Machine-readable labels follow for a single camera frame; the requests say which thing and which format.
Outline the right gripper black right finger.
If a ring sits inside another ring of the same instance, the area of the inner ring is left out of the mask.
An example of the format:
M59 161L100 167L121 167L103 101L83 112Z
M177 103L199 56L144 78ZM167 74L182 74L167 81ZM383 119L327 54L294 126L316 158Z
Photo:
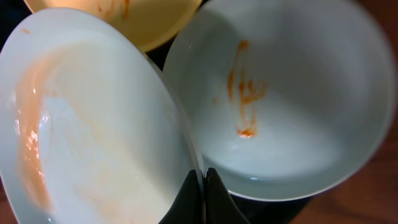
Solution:
M248 219L234 203L216 169L208 169L205 184L207 223L249 224Z

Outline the light blue plate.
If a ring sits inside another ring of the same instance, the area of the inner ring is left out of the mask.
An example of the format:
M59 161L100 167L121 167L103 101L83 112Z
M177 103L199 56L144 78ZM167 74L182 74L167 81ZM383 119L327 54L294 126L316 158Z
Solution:
M86 12L29 15L1 50L1 179L19 223L158 223L189 172L159 70Z

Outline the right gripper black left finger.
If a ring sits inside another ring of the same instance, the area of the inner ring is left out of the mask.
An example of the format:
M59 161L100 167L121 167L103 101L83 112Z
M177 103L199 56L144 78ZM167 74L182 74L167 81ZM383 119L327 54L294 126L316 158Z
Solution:
M202 202L197 173L191 170L159 224L202 224Z

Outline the pale green plate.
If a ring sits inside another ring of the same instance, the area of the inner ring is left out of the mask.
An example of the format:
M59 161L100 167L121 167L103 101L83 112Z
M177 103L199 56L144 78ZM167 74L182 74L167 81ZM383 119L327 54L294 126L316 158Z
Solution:
M396 110L392 52L353 1L209 1L176 36L163 74L204 166L253 200L343 182Z

